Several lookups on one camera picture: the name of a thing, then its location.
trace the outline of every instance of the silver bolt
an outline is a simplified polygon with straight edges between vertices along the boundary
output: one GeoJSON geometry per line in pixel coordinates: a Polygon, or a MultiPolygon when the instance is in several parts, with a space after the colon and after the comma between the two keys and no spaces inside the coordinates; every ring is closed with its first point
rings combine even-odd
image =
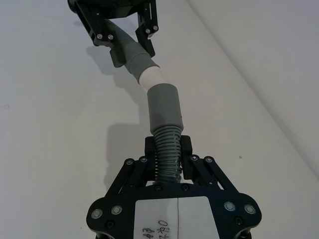
{"type": "Polygon", "coordinates": [[[116,206],[112,207],[112,209],[111,209],[111,213],[113,215],[118,215],[121,212],[122,212],[122,207],[120,205],[116,205],[116,206]]]}
{"type": "Polygon", "coordinates": [[[133,160],[132,160],[132,159],[127,160],[127,161],[126,161],[126,164],[127,164],[127,165],[133,164],[133,160]]]}
{"type": "Polygon", "coordinates": [[[91,218],[98,219],[101,217],[102,214],[103,214],[103,211],[101,209],[97,208],[91,213],[91,218]]]}
{"type": "Polygon", "coordinates": [[[224,203],[224,208],[230,212],[232,212],[236,209],[235,204],[233,204],[232,202],[224,203]]]}
{"type": "Polygon", "coordinates": [[[211,157],[206,157],[206,158],[205,158],[205,161],[206,161],[207,163],[211,163],[213,160],[211,159],[211,157]]]}
{"type": "Polygon", "coordinates": [[[255,214],[256,213],[256,209],[253,205],[247,204],[245,205],[245,211],[249,214],[255,214]]]}
{"type": "Polygon", "coordinates": [[[196,156],[192,156],[190,159],[193,160],[193,161],[198,160],[198,158],[196,156]]]}

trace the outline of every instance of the flexible hose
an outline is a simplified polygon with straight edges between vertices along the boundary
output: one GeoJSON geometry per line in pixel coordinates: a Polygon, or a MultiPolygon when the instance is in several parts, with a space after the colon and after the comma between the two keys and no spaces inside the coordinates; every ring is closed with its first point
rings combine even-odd
{"type": "Polygon", "coordinates": [[[156,172],[157,183],[180,182],[180,135],[178,126],[163,126],[154,132],[156,147],[156,172]]]}

